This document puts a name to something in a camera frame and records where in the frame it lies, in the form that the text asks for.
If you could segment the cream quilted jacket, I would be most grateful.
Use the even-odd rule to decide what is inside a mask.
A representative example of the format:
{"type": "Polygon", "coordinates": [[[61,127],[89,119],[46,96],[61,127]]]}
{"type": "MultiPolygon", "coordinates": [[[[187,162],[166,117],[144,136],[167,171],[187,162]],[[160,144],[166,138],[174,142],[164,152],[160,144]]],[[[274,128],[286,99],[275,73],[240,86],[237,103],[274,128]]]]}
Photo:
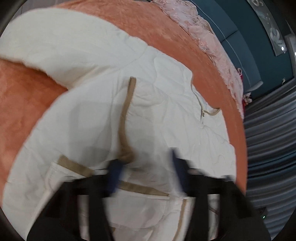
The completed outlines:
{"type": "Polygon", "coordinates": [[[96,174],[119,154],[119,120],[136,78],[125,134],[135,159],[106,200],[116,240],[183,240],[193,199],[181,191],[172,149],[212,177],[236,175],[222,113],[185,65],[101,18],[47,8],[10,22],[1,57],[41,70],[67,91],[38,119],[14,160],[3,211],[22,238],[64,181],[96,174]]]}

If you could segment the grey pleated curtain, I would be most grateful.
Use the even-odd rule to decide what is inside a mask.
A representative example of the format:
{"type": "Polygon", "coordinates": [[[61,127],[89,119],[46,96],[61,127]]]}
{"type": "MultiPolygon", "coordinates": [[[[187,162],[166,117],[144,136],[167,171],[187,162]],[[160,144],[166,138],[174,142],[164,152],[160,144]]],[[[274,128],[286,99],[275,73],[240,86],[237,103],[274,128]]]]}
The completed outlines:
{"type": "Polygon", "coordinates": [[[277,240],[295,213],[295,79],[248,105],[244,129],[246,195],[277,240]]]}

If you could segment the red plush toy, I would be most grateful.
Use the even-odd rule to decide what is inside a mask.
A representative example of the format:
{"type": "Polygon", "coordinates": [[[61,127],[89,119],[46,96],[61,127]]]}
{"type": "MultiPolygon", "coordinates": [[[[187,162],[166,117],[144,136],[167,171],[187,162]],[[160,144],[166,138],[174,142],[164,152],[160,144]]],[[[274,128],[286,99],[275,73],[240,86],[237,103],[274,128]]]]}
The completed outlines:
{"type": "MultiPolygon", "coordinates": [[[[241,68],[237,68],[237,72],[241,78],[241,81],[243,83],[243,73],[241,68]]],[[[243,110],[245,110],[246,106],[252,102],[251,93],[247,93],[243,95],[242,104],[243,104],[243,110]]]]}

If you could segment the orange plush bedspread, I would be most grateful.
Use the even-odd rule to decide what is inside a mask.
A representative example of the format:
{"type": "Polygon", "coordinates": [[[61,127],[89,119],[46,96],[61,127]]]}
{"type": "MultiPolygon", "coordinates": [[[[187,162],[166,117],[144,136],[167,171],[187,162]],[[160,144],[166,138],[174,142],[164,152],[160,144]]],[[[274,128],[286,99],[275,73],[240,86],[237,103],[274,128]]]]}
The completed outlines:
{"type": "MultiPolygon", "coordinates": [[[[212,107],[222,110],[236,153],[236,183],[246,190],[246,139],[236,103],[208,56],[181,27],[153,3],[68,1],[59,7],[103,18],[187,66],[198,92],[212,107]]],[[[64,91],[43,72],[1,61],[1,186],[37,120],[64,91]]]]}

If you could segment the blue upholstered headboard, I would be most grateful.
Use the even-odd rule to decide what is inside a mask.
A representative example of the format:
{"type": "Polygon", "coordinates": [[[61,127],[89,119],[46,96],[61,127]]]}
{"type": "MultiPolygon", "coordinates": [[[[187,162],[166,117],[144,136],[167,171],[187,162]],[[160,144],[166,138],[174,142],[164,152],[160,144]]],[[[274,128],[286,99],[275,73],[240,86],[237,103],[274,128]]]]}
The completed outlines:
{"type": "Polygon", "coordinates": [[[229,58],[243,73],[244,90],[261,83],[260,95],[293,79],[288,52],[276,55],[264,26],[247,1],[193,1],[229,58]]]}

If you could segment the pink lace blanket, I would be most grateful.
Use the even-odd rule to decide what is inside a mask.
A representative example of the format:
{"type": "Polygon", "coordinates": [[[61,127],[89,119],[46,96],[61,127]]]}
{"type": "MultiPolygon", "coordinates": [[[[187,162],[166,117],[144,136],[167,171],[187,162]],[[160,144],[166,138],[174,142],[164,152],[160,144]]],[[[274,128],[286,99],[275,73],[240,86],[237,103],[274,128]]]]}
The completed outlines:
{"type": "Polygon", "coordinates": [[[153,3],[187,32],[210,58],[230,91],[240,116],[244,118],[242,79],[210,24],[198,14],[196,6],[190,1],[153,1],[153,3]]]}

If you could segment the silver framed wall picture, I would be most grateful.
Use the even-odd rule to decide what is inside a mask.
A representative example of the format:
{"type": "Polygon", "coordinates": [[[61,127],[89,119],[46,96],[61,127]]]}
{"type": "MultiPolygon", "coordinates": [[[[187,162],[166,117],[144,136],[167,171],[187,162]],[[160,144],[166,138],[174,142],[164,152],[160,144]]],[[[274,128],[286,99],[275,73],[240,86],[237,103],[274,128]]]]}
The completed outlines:
{"type": "Polygon", "coordinates": [[[275,56],[284,54],[287,51],[285,41],[272,13],[265,2],[261,0],[247,0],[247,2],[261,21],[271,42],[275,56]]]}

